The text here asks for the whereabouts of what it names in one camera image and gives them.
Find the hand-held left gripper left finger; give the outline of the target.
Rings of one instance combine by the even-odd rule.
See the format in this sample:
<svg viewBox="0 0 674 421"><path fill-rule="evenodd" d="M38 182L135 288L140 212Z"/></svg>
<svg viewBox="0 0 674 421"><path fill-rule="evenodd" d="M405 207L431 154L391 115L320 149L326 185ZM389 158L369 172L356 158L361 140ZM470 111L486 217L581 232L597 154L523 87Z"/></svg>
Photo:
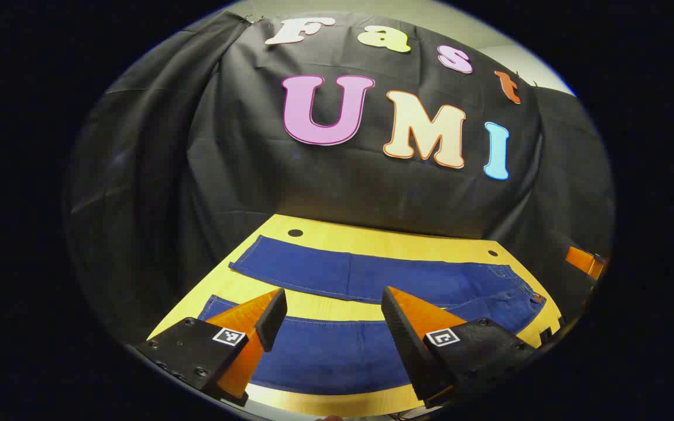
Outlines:
<svg viewBox="0 0 674 421"><path fill-rule="evenodd" d="M286 294L276 288L211 318L182 318L133 349L204 395L243 406L287 312Z"/></svg>

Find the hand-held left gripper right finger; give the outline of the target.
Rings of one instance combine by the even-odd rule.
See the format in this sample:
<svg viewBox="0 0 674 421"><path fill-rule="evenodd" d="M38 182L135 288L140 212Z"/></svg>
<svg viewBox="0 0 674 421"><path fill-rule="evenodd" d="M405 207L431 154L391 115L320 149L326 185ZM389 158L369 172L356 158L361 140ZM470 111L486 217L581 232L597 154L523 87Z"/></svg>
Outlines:
<svg viewBox="0 0 674 421"><path fill-rule="evenodd" d="M464 320L391 286L383 290L381 311L426 408L478 399L539 357L491 318Z"/></svg>

